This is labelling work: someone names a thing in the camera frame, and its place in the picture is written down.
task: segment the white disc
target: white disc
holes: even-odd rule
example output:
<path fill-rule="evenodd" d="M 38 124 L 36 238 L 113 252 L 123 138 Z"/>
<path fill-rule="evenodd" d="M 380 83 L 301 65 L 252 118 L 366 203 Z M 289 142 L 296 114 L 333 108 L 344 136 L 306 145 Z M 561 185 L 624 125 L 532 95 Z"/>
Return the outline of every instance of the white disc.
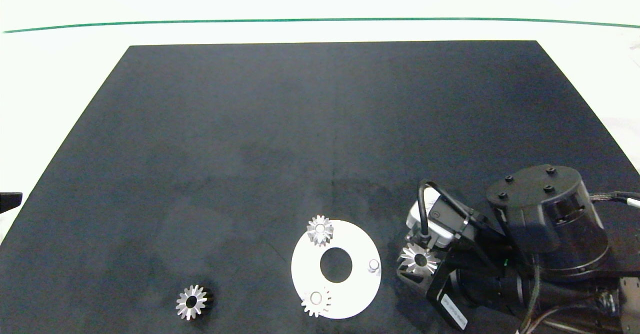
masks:
<path fill-rule="evenodd" d="M 326 245 L 314 245 L 306 233 L 297 241 L 291 259 L 291 278 L 301 300 L 326 288 L 331 295 L 331 305 L 320 315 L 342 320 L 355 316 L 371 304 L 380 287 L 382 265 L 376 245 L 364 230 L 342 220 L 331 220 L 330 223 L 333 238 Z M 351 258 L 351 275 L 340 283 L 330 282 L 320 270 L 320 259 L 331 248 L 343 249 Z"/>

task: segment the gear teeth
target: gear teeth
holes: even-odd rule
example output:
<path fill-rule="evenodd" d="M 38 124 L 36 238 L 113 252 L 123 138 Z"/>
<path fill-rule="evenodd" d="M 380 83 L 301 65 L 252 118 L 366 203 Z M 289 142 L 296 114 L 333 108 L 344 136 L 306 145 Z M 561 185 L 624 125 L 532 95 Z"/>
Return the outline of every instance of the gear teeth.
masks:
<path fill-rule="evenodd" d="M 316 216 L 306 226 L 306 234 L 314 245 L 325 246 L 334 237 L 334 226 L 329 218 Z"/>
<path fill-rule="evenodd" d="M 207 304 L 209 304 L 208 300 L 210 299 L 207 295 L 208 292 L 205 291 L 204 287 L 198 285 L 185 288 L 182 293 L 179 293 L 178 296 L 180 299 L 175 301 L 178 303 L 175 308 L 178 309 L 177 315 L 180 316 L 180 319 L 183 320 L 186 318 L 186 320 L 190 321 L 202 314 L 202 310 L 206 309 Z M 187 307 L 187 300 L 189 300 L 190 297 L 195 297 L 196 302 L 193 307 L 189 308 Z"/>
<path fill-rule="evenodd" d="M 317 304 L 314 304 L 311 301 L 311 297 L 315 294 L 319 295 L 319 302 Z M 302 303 L 300 305 L 304 307 L 304 312 L 308 312 L 310 317 L 315 316 L 318 318 L 321 314 L 329 312 L 329 307 L 331 306 L 331 294 L 327 288 L 323 288 L 321 291 L 307 293 L 304 296 L 304 299 L 302 299 Z"/>
<path fill-rule="evenodd" d="M 416 262 L 416 256 L 418 255 L 424 256 L 427 261 L 425 265 L 421 266 Z M 414 243 L 407 243 L 406 246 L 402 248 L 402 253 L 398 260 L 400 259 L 404 259 L 400 265 L 406 266 L 407 272 L 414 273 L 423 278 L 433 275 L 440 263 L 440 260 L 436 258 L 430 250 L 424 249 Z"/>

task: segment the white background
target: white background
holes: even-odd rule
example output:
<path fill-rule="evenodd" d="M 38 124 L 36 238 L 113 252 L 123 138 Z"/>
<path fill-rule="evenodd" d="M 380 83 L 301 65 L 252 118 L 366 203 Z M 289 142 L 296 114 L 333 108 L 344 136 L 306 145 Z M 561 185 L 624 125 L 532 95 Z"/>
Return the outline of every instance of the white background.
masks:
<path fill-rule="evenodd" d="M 130 20 L 320 17 L 638 25 L 640 0 L 0 0 L 3 31 Z M 0 34 L 0 191 L 28 197 L 130 45 L 484 39 L 537 40 L 640 169 L 640 29 L 459 20 L 112 25 Z M 0 240 L 18 211 L 0 214 Z"/>

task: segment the green cable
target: green cable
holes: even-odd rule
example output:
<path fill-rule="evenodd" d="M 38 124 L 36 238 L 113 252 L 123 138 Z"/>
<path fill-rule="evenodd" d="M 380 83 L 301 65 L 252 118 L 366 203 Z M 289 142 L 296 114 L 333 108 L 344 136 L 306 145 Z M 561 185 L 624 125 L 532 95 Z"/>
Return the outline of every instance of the green cable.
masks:
<path fill-rule="evenodd" d="M 45 31 L 48 29 L 97 27 L 100 25 L 125 25 L 125 24 L 171 24 L 171 23 L 240 23 L 240 22 L 356 22 L 375 20 L 498 20 L 503 22 L 544 22 L 564 24 L 588 24 L 606 25 L 609 27 L 624 27 L 640 29 L 640 24 L 620 24 L 606 22 L 586 22 L 583 20 L 540 19 L 540 18 L 502 18 L 502 17 L 354 17 L 354 18 L 263 18 L 263 19 L 183 19 L 183 20 L 131 20 L 128 22 L 96 22 L 51 25 L 49 27 L 34 27 L 23 29 L 10 29 L 3 33 L 18 33 L 30 31 Z"/>

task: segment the bevel gear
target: bevel gear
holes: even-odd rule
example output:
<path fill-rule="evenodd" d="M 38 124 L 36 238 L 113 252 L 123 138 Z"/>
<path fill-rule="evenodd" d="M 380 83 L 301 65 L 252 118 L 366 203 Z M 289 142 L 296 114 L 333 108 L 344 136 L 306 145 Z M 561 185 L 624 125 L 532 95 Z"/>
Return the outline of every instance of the bevel gear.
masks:
<path fill-rule="evenodd" d="M 331 295 L 327 288 L 322 288 L 321 291 L 315 291 L 307 293 L 302 299 L 304 312 L 309 312 L 309 316 L 324 316 L 324 313 L 329 312 L 331 307 Z"/>
<path fill-rule="evenodd" d="M 314 245 L 326 245 L 334 237 L 334 226 L 329 218 L 316 216 L 306 226 L 306 233 Z"/>
<path fill-rule="evenodd" d="M 180 293 L 180 299 L 176 300 L 178 305 L 175 307 L 178 309 L 178 315 L 180 319 L 187 320 L 195 319 L 197 315 L 202 314 L 203 309 L 208 309 L 211 306 L 211 293 L 201 286 L 190 286 L 185 288 L 183 293 Z"/>
<path fill-rule="evenodd" d="M 423 278 L 433 275 L 436 269 L 438 269 L 438 263 L 440 262 L 429 250 L 425 250 L 414 243 L 407 243 L 406 246 L 402 248 L 400 258 L 404 259 L 400 265 L 407 266 L 407 272 L 414 273 Z"/>

